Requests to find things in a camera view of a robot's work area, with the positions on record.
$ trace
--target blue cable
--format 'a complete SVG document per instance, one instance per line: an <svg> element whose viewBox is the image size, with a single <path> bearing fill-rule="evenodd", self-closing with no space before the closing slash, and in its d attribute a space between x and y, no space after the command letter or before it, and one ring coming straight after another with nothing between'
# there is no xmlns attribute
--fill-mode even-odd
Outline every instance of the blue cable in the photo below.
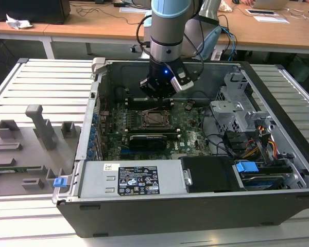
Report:
<svg viewBox="0 0 309 247"><path fill-rule="evenodd" d="M236 50L236 47L235 47L235 42L233 40L233 35L229 33L229 31L227 31L224 27L221 27L222 30L224 32L226 32L232 39L232 50L231 50L231 54L230 54L230 57L228 58L228 61L230 61L232 59L232 55L234 54L235 50Z"/></svg>

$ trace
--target motherboard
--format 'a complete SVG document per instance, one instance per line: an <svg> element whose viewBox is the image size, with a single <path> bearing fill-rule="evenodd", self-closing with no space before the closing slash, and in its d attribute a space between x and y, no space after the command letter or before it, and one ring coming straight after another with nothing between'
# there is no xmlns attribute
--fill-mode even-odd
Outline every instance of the motherboard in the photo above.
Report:
<svg viewBox="0 0 309 247"><path fill-rule="evenodd" d="M117 103L103 112L100 128L104 160L176 160L210 155L201 130L204 107L187 100L169 104L136 109Z"/></svg>

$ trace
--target open computer chassis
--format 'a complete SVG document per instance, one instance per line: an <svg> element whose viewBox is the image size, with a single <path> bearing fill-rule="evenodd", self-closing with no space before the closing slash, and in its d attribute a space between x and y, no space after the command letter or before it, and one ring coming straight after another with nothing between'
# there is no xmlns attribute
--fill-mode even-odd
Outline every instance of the open computer chassis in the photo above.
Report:
<svg viewBox="0 0 309 247"><path fill-rule="evenodd" d="M74 169L53 196L80 237L278 225L309 208L309 143L248 63L206 63L166 101L145 99L147 70L94 60Z"/></svg>

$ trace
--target aluminum extrusion table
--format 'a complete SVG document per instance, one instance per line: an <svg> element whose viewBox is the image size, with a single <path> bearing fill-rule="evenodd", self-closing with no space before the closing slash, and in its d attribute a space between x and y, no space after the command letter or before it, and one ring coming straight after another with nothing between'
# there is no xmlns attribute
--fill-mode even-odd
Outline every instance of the aluminum extrusion table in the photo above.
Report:
<svg viewBox="0 0 309 247"><path fill-rule="evenodd" d="M91 63L41 59L18 63L0 86L0 120L32 126L24 112L35 103L44 106L44 117L53 125L69 120L82 126L93 81ZM253 68L309 141L309 95L283 69ZM254 98L263 107L257 95ZM0 197L0 246L309 246L309 209L279 226L81 239L51 197Z"/></svg>

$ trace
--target black plastic cover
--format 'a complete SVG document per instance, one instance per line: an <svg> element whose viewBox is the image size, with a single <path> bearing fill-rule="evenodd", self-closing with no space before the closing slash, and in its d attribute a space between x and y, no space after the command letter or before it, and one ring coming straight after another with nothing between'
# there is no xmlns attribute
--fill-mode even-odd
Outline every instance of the black plastic cover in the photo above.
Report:
<svg viewBox="0 0 309 247"><path fill-rule="evenodd" d="M68 0L0 0L0 21L6 14L17 20L63 24L70 13Z"/></svg>
<svg viewBox="0 0 309 247"><path fill-rule="evenodd" d="M183 157L182 168L189 169L192 185L190 193L240 191L232 169L234 160L227 156Z"/></svg>

